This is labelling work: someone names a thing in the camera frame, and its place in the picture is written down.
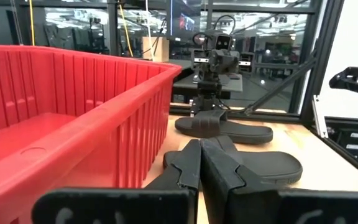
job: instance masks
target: wooden table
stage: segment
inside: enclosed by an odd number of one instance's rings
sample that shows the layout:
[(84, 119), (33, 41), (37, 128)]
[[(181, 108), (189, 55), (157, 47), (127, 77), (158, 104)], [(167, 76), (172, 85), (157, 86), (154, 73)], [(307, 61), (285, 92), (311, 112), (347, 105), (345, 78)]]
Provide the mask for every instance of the wooden table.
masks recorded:
[[(167, 137), (144, 181), (144, 186), (160, 175), (162, 159), (167, 151), (183, 149), (192, 137), (180, 134), (175, 129), (179, 116), (169, 116)], [(320, 141), (305, 127), (297, 124), (278, 124), (253, 121), (235, 121), (248, 125), (263, 125), (273, 129), (273, 141), (261, 146), (236, 144), (239, 151), (264, 152), (282, 151), (296, 157), (303, 166), (302, 178), (292, 187), (311, 190), (358, 191), (358, 170), (330, 147)], [(198, 223), (207, 224), (204, 197), (200, 192)]]

